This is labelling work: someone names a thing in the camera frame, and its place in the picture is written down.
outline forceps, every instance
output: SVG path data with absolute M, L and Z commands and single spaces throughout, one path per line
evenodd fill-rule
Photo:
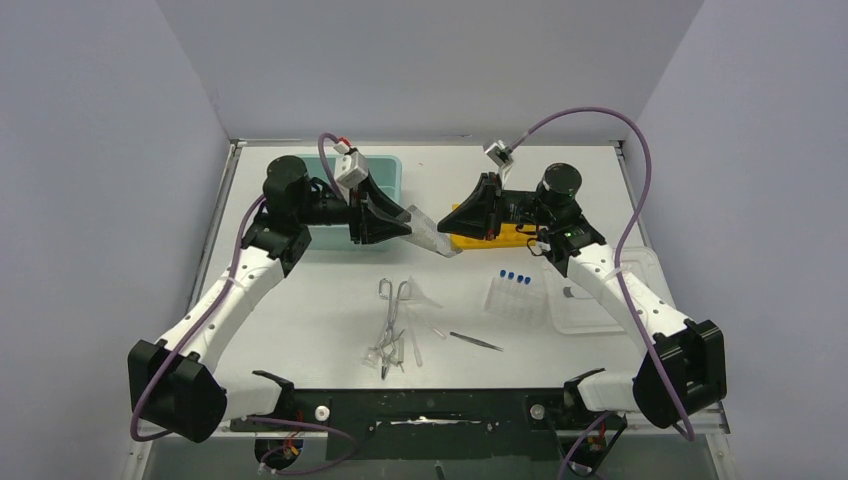
M 404 280 L 398 285 L 397 293 L 393 291 L 394 287 L 392 285 L 392 281 L 388 278 L 380 279 L 380 284 L 378 285 L 377 292 L 380 294 L 380 297 L 385 298 L 389 301 L 389 306 L 386 311 L 386 322 L 385 327 L 380 335 L 380 338 L 377 340 L 376 348 L 380 352 L 380 378 L 383 380 L 386 379 L 386 374 L 389 372 L 389 366 L 392 364 L 392 356 L 395 357 L 395 363 L 401 367 L 403 370 L 403 346 L 400 348 L 400 353 L 398 352 L 398 348 L 395 343 L 400 339 L 400 336 L 403 335 L 403 330 L 397 335 L 395 335 L 395 322 L 397 321 L 397 313 L 398 306 L 400 302 L 401 292 L 403 288 L 406 287 L 408 282 Z M 388 293 L 383 293 L 384 285 L 388 285 Z M 391 346 L 391 351 L 387 354 L 386 347 Z

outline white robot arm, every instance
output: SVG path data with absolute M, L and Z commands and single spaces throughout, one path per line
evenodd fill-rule
M 354 164 L 367 175 L 363 158 Z M 130 352 L 130 392 L 137 417 L 200 442 L 221 421 L 282 410 L 281 402 L 291 398 L 291 382 L 261 371 L 220 380 L 214 372 L 250 312 L 300 260 L 311 240 L 308 225 L 347 224 L 356 243 L 411 233 L 408 214 L 385 197 L 370 176 L 359 175 L 355 181 L 359 183 L 348 184 L 352 188 L 343 200 L 323 182 L 309 179 L 300 158 L 280 157 L 271 163 L 263 185 L 264 206 L 241 239 L 233 271 L 224 272 L 155 344 L 142 340 Z M 503 190 L 498 174 L 484 173 L 472 195 L 439 222 L 438 230 L 485 240 L 497 236 L 503 223 L 534 225 L 542 254 L 624 327 L 640 353 L 648 350 L 645 338 L 653 342 L 687 413 L 724 398 L 721 331 L 709 320 L 693 322 L 630 272 L 615 269 L 612 248 L 574 200 L 579 185 L 579 173 L 565 164 L 549 167 L 534 192 Z M 618 273 L 641 325 L 633 320 Z M 565 382 L 563 390 L 559 398 L 565 398 L 566 408 L 589 414 L 641 412 L 661 428 L 680 419 L 648 355 L 638 368 L 587 372 Z

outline white wall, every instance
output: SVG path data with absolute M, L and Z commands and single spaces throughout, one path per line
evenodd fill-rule
M 515 138 L 637 116 L 703 0 L 158 0 L 233 137 Z M 620 140 L 600 115 L 533 142 Z
M 126 356 L 186 307 L 226 150 L 153 0 L 2 2 L 0 476 L 119 476 Z
M 746 479 L 848 477 L 846 23 L 844 0 L 706 0 L 639 119 L 648 233 L 678 305 L 724 330 Z

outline red wire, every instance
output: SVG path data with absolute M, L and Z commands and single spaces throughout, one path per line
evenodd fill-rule
M 303 412 L 298 410 L 297 414 L 295 414 L 295 418 L 297 419 L 298 422 L 302 422 L 303 421 Z M 283 442 L 283 447 L 285 447 L 285 448 L 294 447 L 294 436 L 297 435 L 298 432 L 300 432 L 300 427 L 296 428 L 295 431 L 293 431 L 288 437 L 286 437 L 286 441 Z

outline white table surface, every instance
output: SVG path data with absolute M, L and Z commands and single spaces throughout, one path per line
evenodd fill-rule
M 366 155 L 395 155 L 403 163 L 403 206 L 416 204 L 438 221 L 464 200 L 483 171 L 494 165 L 480 147 L 360 146 Z M 238 221 L 260 193 L 268 163 L 286 154 L 315 154 L 315 147 L 245 147 L 233 179 L 212 253 L 205 288 L 229 262 Z M 535 188 L 544 169 L 567 162 L 583 175 L 577 200 L 590 223 L 611 243 L 632 214 L 630 198 L 611 146 L 522 147 L 507 188 Z M 559 387 L 597 367 L 633 370 L 641 358 L 624 334 L 564 336 L 550 323 L 528 330 L 483 311 L 491 278 L 502 268 L 542 280 L 540 262 L 524 248 L 469 250 L 446 259 L 406 242 L 387 252 L 307 251 L 289 278 L 248 317 L 219 363 L 216 376 L 263 369 L 296 388 L 520 388 Z M 635 229 L 627 246 L 642 246 Z M 504 352 L 456 338 L 442 340 L 420 323 L 416 334 L 424 365 L 418 368 L 407 339 L 406 373 L 392 368 L 386 381 L 360 360 L 386 314 L 377 283 L 413 275 L 444 308 L 416 311 L 447 331 L 501 346 Z M 405 328 L 405 318 L 398 328 Z

